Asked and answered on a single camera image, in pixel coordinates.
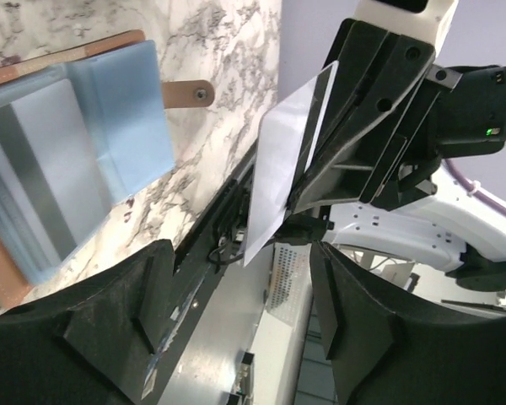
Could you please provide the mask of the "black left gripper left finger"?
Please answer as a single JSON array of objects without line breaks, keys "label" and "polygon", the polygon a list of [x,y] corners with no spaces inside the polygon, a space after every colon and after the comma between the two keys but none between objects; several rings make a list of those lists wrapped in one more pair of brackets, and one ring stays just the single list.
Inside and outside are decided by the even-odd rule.
[{"label": "black left gripper left finger", "polygon": [[0,404],[155,404],[147,386],[164,335],[169,240],[0,315]]}]

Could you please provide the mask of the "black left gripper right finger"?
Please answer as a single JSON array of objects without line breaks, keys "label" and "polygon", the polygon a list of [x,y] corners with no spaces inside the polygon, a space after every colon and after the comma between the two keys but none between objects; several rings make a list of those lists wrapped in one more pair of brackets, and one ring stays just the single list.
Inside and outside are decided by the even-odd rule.
[{"label": "black left gripper right finger", "polygon": [[506,404],[506,316],[425,300],[325,242],[310,274],[339,403]]}]

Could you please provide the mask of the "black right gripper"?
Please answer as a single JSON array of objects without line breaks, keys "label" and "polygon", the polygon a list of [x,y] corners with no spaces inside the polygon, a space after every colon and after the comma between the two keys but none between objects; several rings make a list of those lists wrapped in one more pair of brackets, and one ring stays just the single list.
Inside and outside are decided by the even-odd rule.
[{"label": "black right gripper", "polygon": [[506,143],[506,67],[440,67],[434,47],[346,19],[313,159],[289,196],[305,211],[367,203],[391,211],[436,193],[445,159],[495,154]]}]

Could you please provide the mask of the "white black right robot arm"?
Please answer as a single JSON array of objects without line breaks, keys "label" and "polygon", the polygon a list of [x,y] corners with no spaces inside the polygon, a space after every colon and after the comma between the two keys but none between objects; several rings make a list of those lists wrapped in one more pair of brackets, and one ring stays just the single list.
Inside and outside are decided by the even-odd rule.
[{"label": "white black right robot arm", "polygon": [[361,1],[325,65],[331,94],[309,124],[288,202],[317,235],[433,267],[464,289],[506,289],[506,202],[458,157],[506,144],[506,66],[436,63],[455,1]]}]

